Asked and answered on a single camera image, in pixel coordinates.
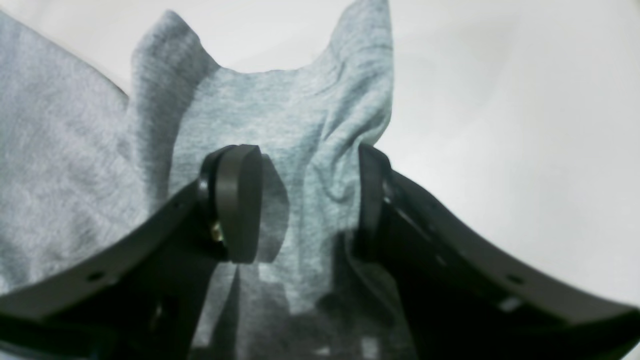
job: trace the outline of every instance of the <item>gray t-shirt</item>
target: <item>gray t-shirt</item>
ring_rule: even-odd
[[[220,67],[166,12],[136,48],[127,98],[0,13],[0,291],[104,249],[229,144],[265,161],[257,262],[211,280],[194,359],[414,359],[389,275],[353,259],[358,145],[390,118],[387,0],[359,0],[297,70]]]

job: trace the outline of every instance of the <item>cloth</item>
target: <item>cloth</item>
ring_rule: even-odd
[[[266,155],[258,262],[211,280],[194,359],[413,359],[391,278],[349,254],[358,145],[391,112],[386,0],[359,0],[297,70],[219,66],[166,12],[132,57],[127,98],[0,15],[0,286],[37,282],[144,222],[229,144]]]

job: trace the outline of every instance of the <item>mounting hole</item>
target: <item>mounting hole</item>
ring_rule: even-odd
[[[508,274],[507,279],[517,285],[524,285],[524,279],[513,274]]]
[[[87,276],[87,277],[86,277],[86,280],[87,280],[88,282],[93,282],[93,281],[98,281],[98,280],[100,280],[100,279],[101,279],[101,278],[103,278],[103,277],[104,277],[104,272],[96,271],[96,272],[94,272],[94,273],[90,274],[89,276]]]

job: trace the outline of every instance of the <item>white backdrop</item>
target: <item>white backdrop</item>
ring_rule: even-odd
[[[171,8],[221,65],[295,69],[351,0],[0,0],[129,89]],[[487,240],[640,306],[640,6],[635,0],[390,0],[396,88],[376,145]],[[640,351],[626,359],[640,359]]]

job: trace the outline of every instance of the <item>gray fabric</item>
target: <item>gray fabric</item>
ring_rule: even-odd
[[[193,357],[415,358],[390,277],[347,250],[358,145],[390,118],[386,0],[352,4],[314,63],[256,74],[220,67],[166,12],[133,55],[128,99],[0,16],[2,291],[117,241],[192,181],[206,154],[247,143],[266,158],[259,262],[216,269]]]

